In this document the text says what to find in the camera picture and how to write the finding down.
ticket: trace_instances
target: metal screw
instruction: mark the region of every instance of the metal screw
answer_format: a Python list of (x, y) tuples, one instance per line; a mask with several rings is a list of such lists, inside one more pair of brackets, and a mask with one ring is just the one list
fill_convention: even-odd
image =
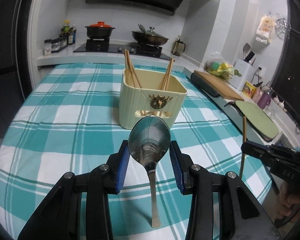
[(109, 169), (109, 165), (108, 164), (101, 164), (100, 165), (100, 170), (106, 171), (107, 169)]
[(198, 165), (198, 164), (193, 164), (193, 165), (191, 166), (191, 169), (193, 169), (194, 171), (198, 171), (198, 170), (201, 169), (201, 167), (200, 167), (200, 165)]
[(231, 179), (234, 179), (236, 176), (237, 174), (235, 174), (233, 171), (228, 172), (228, 177), (230, 177)]
[(66, 179), (70, 179), (72, 177), (73, 173), (71, 171), (66, 172), (63, 177), (65, 177)]

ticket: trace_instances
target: gas stove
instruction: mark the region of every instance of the gas stove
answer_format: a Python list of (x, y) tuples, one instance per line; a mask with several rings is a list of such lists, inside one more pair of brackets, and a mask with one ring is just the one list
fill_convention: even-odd
[(162, 53), (162, 47), (150, 46), (141, 43), (132, 43), (130, 45), (110, 44), (109, 40), (87, 40), (86, 44), (81, 45), (73, 52), (108, 52), (124, 54), (127, 49), (130, 55), (140, 55), (145, 57), (154, 57), (165, 60), (170, 58)]

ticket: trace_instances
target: teal plaid tablecloth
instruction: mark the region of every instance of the teal plaid tablecloth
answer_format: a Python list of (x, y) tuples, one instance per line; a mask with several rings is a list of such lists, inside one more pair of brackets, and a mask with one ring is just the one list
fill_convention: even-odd
[[(65, 172), (91, 171), (128, 139), (130, 131), (118, 123), (123, 68), (58, 65), (19, 110), (0, 149), (0, 223), (14, 239)], [(172, 74), (188, 90), (171, 128), (172, 140), (209, 171), (239, 173), (241, 133), (184, 74)], [(149, 180), (144, 168), (130, 158), (124, 189), (118, 196), (109, 195), (116, 239), (185, 239), (191, 196), (182, 196), (177, 189), (169, 154), (160, 161), (156, 175), (161, 227), (150, 226)], [(271, 180), (259, 160), (247, 157), (243, 180), (262, 202)], [(84, 236), (84, 218), (81, 222)]]

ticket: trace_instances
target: green cutting board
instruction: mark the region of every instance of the green cutting board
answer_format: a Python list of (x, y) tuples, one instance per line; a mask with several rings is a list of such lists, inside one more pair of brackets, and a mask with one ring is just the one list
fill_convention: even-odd
[(261, 134), (269, 139), (274, 139), (278, 135), (279, 129), (259, 106), (239, 100), (235, 104)]

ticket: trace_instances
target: black stovetop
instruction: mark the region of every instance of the black stovetop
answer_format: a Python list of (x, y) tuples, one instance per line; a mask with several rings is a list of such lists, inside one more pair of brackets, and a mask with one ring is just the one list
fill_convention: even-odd
[(140, 55), (145, 57), (153, 57), (153, 58), (159, 58), (159, 59), (165, 59), (170, 60), (170, 58), (161, 53), (162, 48), (161, 47), (154, 47), (154, 46), (142, 46), (142, 49), (140, 45), (137, 43), (133, 43), (131, 45), (120, 45), (120, 44), (105, 44), (99, 45), (89, 43), (88, 49), (86, 48), (87, 45), (83, 44), (79, 48), (75, 49), (73, 52), (108, 52), (108, 53), (118, 53), (118, 54), (124, 54), (125, 49), (127, 49), (130, 53), (130, 55)]

